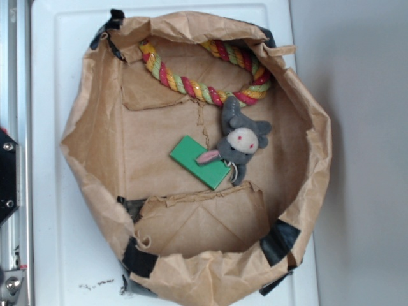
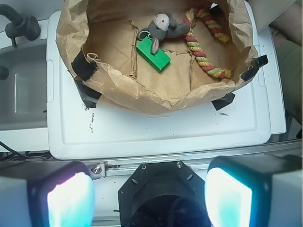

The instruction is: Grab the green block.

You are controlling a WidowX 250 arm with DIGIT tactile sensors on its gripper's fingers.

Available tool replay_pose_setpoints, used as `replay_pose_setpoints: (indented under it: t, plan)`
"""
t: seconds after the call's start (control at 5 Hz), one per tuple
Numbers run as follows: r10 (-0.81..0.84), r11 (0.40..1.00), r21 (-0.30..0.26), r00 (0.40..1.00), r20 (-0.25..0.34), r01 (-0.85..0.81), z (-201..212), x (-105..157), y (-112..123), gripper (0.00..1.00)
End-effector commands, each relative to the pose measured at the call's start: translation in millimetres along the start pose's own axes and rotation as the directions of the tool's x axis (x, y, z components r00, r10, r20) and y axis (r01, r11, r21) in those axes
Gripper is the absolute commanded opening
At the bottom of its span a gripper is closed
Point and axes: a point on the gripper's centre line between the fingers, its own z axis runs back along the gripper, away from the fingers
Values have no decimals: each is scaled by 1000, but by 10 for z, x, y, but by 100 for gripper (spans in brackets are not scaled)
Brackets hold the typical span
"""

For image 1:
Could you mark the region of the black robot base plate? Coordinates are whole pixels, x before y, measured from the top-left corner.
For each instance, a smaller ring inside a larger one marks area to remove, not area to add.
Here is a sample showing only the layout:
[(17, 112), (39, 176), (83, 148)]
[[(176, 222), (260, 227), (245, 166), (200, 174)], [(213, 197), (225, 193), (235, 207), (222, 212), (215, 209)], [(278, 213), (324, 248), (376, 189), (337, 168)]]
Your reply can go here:
[(1, 226), (17, 209), (18, 143), (1, 128)]

